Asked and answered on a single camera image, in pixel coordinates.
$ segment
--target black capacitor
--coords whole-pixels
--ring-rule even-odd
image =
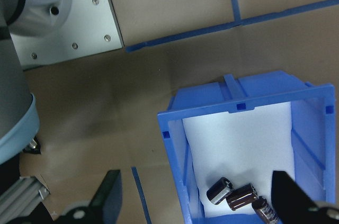
[[[257,192],[251,183],[234,190],[226,197],[226,201],[233,211],[247,204],[251,204],[257,199]]]
[[[257,201],[252,203],[252,208],[255,213],[262,219],[265,224],[277,224],[279,217],[276,212],[267,203],[267,200],[262,196]]]
[[[232,183],[222,177],[207,191],[206,195],[213,204],[220,204],[232,191]]]

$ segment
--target screw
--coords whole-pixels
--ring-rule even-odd
[[[99,0],[92,0],[92,3],[93,3],[94,5],[98,5],[98,4],[99,4]]]
[[[78,46],[77,43],[74,42],[74,43],[72,44],[72,48],[73,48],[74,50],[78,49],[78,47],[79,47],[79,46]]]
[[[105,41],[107,41],[107,42],[110,42],[111,41],[111,36],[109,36],[108,34],[107,35],[105,35]]]

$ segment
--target blue storage bin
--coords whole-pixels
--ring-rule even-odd
[[[256,215],[205,218],[195,181],[183,119],[291,103],[291,144],[295,178],[313,199],[335,203],[335,98],[331,84],[314,86],[283,71],[178,90],[158,122],[172,169],[185,223],[261,223]]]

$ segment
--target screw hole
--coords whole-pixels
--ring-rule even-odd
[[[85,217],[85,215],[86,213],[83,210],[77,210],[75,213],[73,213],[73,218],[79,220]]]
[[[56,6],[52,6],[50,11],[51,11],[51,14],[54,16],[59,15],[59,9]]]

